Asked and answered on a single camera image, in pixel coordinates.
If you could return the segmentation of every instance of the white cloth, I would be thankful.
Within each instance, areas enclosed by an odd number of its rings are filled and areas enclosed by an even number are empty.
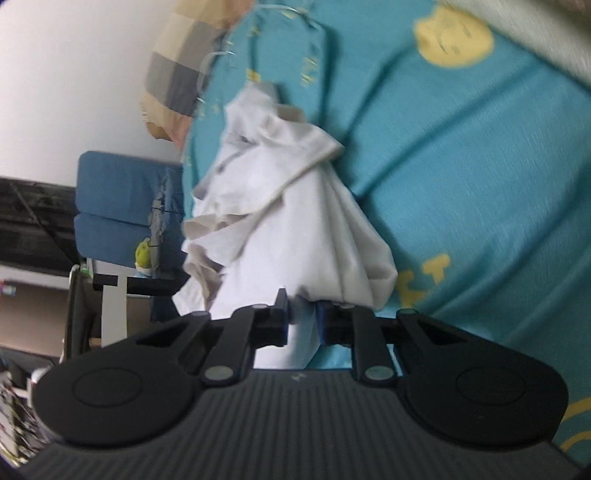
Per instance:
[[[341,151],[301,111],[278,105],[272,84],[250,83],[226,106],[220,150],[184,223],[191,278],[173,297],[180,314],[229,317],[273,304],[281,287],[311,301],[384,306],[397,271],[328,162]],[[255,367],[305,367],[319,346],[314,321],[290,325],[288,340],[259,349]]]

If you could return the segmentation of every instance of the white wall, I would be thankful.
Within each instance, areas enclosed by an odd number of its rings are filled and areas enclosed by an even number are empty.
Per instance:
[[[139,99],[176,0],[6,0],[0,6],[0,176],[76,184],[87,150],[177,161]]]

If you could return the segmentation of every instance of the black circular pad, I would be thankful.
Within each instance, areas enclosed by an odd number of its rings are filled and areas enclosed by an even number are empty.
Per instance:
[[[482,405],[508,405],[525,393],[525,381],[498,367],[471,368],[462,373],[456,387],[467,400]]]
[[[113,347],[65,362],[35,387],[37,416],[57,437],[131,445],[168,430],[189,408],[193,384],[166,349]]]
[[[482,447],[550,440],[568,401],[555,370],[484,340],[427,351],[405,385],[423,425]]]
[[[91,407],[118,407],[135,400],[141,391],[141,378],[121,368],[87,373],[74,384],[74,396]]]

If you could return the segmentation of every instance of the blue bedsheet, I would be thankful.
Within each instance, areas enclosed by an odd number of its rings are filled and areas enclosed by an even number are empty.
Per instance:
[[[400,271],[382,315],[414,306],[555,367],[571,402],[556,441],[590,461],[591,93],[429,0],[319,0],[311,16],[238,25],[191,127],[185,211],[224,104],[247,76],[275,82],[346,147],[336,170]]]

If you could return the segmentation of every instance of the white desk leg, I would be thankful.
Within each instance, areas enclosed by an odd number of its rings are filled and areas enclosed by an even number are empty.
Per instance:
[[[127,338],[127,275],[119,275],[116,287],[103,287],[100,345],[105,347],[125,338]]]

